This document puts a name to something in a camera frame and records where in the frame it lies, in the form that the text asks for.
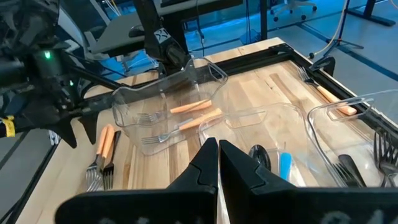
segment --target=yellow label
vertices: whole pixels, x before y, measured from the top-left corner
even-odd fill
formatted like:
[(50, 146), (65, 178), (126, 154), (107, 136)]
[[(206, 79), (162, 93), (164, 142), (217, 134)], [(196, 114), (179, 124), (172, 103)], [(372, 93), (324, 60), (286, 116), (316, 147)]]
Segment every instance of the yellow label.
[(2, 122), (6, 126), (6, 137), (15, 137), (15, 125), (12, 121), (14, 116), (7, 116), (8, 119), (3, 119)]

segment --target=black spoon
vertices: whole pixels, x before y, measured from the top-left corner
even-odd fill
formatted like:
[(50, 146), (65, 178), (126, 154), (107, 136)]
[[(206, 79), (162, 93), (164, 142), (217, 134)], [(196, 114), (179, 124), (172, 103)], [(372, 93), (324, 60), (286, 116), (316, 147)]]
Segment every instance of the black spoon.
[(350, 155), (339, 155), (338, 159), (340, 162), (354, 175), (355, 179), (359, 181), (362, 187), (366, 187), (365, 181), (363, 180), (361, 173), (359, 172), (353, 158)]
[(267, 170), (271, 171), (271, 160), (269, 159), (268, 152), (264, 147), (258, 144), (254, 145), (249, 151), (249, 156), (267, 168)]

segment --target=orange handle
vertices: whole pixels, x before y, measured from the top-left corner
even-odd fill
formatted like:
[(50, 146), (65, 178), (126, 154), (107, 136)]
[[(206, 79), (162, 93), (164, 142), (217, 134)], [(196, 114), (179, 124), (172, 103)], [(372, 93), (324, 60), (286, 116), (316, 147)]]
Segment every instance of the orange handle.
[(108, 154), (112, 148), (113, 137), (114, 137), (114, 127), (112, 125), (109, 125), (108, 131), (106, 132), (106, 138), (104, 141), (104, 149), (102, 152), (102, 157), (105, 159), (108, 157)]
[(214, 117), (214, 116), (218, 116), (218, 115), (220, 115), (222, 113), (223, 112), (219, 108), (217, 108), (217, 109), (213, 110), (212, 112), (210, 112), (208, 114), (205, 114), (205, 115), (203, 115), (203, 116), (201, 116), (201, 117), (199, 117), (197, 119), (194, 119), (191, 122), (188, 122), (187, 124), (181, 125), (179, 127), (179, 129), (181, 131), (183, 131), (183, 130), (186, 130), (188, 128), (192, 128), (192, 127), (198, 126), (200, 123), (204, 122), (204, 120), (206, 120), (208, 118), (211, 118), (211, 117)]
[[(330, 102), (330, 103), (336, 103), (339, 102), (340, 99), (337, 98), (335, 95), (331, 94), (327, 89), (325, 89), (322, 86), (318, 86), (317, 90)], [(339, 111), (341, 111), (343, 114), (351, 116), (356, 114), (356, 109), (352, 108), (350, 106), (342, 106), (338, 108)]]
[(104, 143), (105, 143), (105, 139), (106, 139), (106, 134), (108, 132), (109, 129), (109, 125), (107, 124), (101, 131), (101, 136), (99, 137), (99, 144), (98, 144), (98, 148), (97, 148), (97, 155), (102, 154), (103, 148), (104, 148)]
[(207, 100), (207, 102), (205, 102), (205, 101), (206, 100), (201, 100), (201, 101), (197, 101), (195, 103), (190, 103), (188, 105), (183, 105), (183, 106), (173, 108), (170, 110), (170, 113), (174, 114), (174, 113), (182, 113), (182, 112), (186, 112), (186, 111), (202, 110), (202, 109), (205, 109), (205, 108), (211, 106), (211, 100)]

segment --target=green led light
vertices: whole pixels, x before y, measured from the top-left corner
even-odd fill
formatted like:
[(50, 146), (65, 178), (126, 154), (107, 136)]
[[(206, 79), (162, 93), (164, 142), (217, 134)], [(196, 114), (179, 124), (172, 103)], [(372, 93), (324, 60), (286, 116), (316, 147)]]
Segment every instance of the green led light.
[(47, 58), (47, 59), (50, 59), (51, 58), (51, 53), (48, 50), (46, 50), (44, 52), (44, 57)]

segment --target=spoon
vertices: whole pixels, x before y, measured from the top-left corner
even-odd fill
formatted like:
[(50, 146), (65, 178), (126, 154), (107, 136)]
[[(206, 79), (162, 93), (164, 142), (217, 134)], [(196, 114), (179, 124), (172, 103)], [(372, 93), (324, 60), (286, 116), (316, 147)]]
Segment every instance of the spoon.
[(271, 171), (271, 160), (269, 159), (269, 155), (264, 147), (258, 144), (254, 145), (249, 151), (249, 156), (267, 168), (267, 170)]

